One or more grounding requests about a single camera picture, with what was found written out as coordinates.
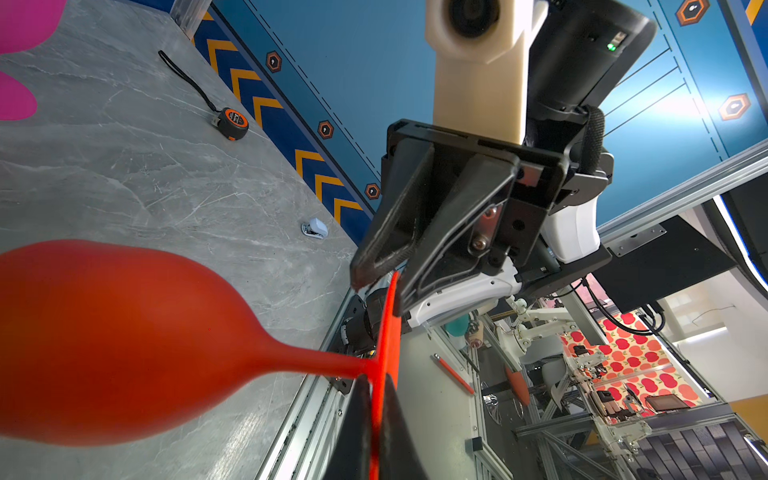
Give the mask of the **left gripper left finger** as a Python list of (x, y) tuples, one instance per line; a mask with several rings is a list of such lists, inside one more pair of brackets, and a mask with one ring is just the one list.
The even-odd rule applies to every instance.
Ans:
[(372, 406), (365, 375), (353, 383), (341, 430), (324, 480), (367, 480), (372, 457)]

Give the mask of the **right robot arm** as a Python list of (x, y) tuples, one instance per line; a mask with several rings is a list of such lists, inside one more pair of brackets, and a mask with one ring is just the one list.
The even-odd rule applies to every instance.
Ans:
[(601, 103), (656, 24), (619, 1), (430, 1), (433, 120), (387, 130), (381, 202), (350, 265), (411, 326), (532, 301), (605, 265)]

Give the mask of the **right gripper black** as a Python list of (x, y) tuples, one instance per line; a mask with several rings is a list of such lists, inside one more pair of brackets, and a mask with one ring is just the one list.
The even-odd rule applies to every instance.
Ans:
[(396, 288), (401, 316), (438, 291), (499, 273), (505, 261), (526, 266), (555, 215), (596, 199), (614, 170), (600, 119), (544, 126), (541, 145), (517, 145), (413, 120), (391, 124), (382, 201), (350, 264), (351, 287), (413, 255)]

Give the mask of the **red wine glass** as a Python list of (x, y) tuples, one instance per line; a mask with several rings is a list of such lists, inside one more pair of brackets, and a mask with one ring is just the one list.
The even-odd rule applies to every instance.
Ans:
[(84, 240), (35, 243), (1, 256), (1, 432), (65, 446), (125, 443), (176, 428), (266, 374), (365, 375), (368, 479), (379, 479), (400, 331), (386, 311), (371, 359), (295, 347), (193, 260)]

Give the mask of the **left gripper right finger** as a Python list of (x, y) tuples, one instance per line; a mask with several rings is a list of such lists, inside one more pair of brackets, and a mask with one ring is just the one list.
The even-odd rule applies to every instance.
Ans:
[(381, 480), (427, 480), (409, 433), (397, 390), (386, 377), (379, 433), (379, 478)]

